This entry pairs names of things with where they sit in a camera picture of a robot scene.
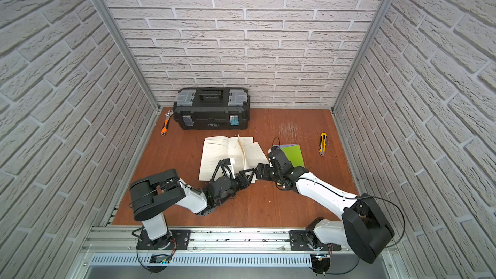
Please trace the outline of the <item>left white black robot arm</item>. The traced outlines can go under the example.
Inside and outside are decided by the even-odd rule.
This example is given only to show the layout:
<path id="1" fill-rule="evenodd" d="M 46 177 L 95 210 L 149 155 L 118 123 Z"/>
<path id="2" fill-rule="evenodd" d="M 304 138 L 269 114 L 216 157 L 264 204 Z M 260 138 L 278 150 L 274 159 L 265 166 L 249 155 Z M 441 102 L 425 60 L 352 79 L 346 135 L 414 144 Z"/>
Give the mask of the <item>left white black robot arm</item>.
<path id="1" fill-rule="evenodd" d="M 179 205 L 198 216 L 206 216 L 248 188 L 254 175 L 253 169 L 234 175 L 228 172 L 204 188 L 195 189 L 188 186 L 175 169 L 170 169 L 132 183 L 130 207 L 135 221 L 142 223 L 137 249 L 173 249 L 176 244 L 164 216 L 166 209 Z"/>

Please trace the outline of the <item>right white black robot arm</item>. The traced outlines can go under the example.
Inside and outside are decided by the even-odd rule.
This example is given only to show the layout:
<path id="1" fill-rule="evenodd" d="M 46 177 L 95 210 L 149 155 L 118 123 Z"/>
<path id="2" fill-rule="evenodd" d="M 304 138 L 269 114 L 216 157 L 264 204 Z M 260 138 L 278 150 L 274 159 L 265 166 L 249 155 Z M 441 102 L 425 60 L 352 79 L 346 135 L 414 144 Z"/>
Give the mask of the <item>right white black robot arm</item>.
<path id="1" fill-rule="evenodd" d="M 269 163 L 258 164 L 259 180 L 271 181 L 288 191 L 308 197 L 331 211 L 342 221 L 334 227 L 327 219 L 317 219 L 307 232 L 313 247 L 338 244 L 350 248 L 361 260 L 373 263 L 395 236 L 395 231 L 377 200 L 366 193 L 358 196 L 340 190 L 318 178 L 306 168 L 293 166 L 285 153 L 272 147 Z"/>

